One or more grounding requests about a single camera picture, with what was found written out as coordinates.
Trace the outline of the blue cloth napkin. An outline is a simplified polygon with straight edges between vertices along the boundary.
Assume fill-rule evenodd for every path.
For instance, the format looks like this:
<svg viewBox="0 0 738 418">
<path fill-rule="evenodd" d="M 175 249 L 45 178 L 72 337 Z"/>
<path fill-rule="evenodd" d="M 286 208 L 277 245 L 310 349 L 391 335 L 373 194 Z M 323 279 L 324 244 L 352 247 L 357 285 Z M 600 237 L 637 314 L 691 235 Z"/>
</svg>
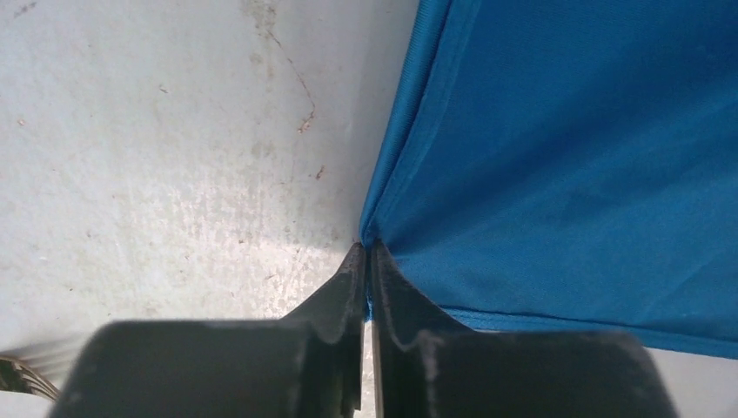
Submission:
<svg viewBox="0 0 738 418">
<path fill-rule="evenodd" d="M 734 359 L 736 2 L 420 2 L 359 236 L 469 327 Z"/>
</svg>

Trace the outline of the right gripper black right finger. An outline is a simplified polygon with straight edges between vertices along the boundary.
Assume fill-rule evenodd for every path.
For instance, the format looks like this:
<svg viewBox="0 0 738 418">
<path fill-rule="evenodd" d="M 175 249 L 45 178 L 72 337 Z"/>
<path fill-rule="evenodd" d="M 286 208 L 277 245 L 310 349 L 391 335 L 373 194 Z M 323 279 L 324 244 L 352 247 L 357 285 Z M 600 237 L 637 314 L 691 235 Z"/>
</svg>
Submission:
<svg viewBox="0 0 738 418">
<path fill-rule="evenodd" d="M 617 332 L 481 332 L 370 258 L 380 417 L 674 417 L 646 349 Z"/>
</svg>

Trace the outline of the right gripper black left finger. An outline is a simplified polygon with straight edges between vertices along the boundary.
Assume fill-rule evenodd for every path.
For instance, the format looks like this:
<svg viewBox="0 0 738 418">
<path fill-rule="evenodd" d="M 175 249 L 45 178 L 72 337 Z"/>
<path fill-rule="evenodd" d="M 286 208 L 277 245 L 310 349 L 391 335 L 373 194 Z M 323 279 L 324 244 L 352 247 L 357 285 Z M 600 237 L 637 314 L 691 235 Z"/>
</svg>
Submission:
<svg viewBox="0 0 738 418">
<path fill-rule="evenodd" d="M 361 407 L 366 250 L 269 320 L 128 320 L 96 331 L 54 417 L 351 417 Z"/>
</svg>

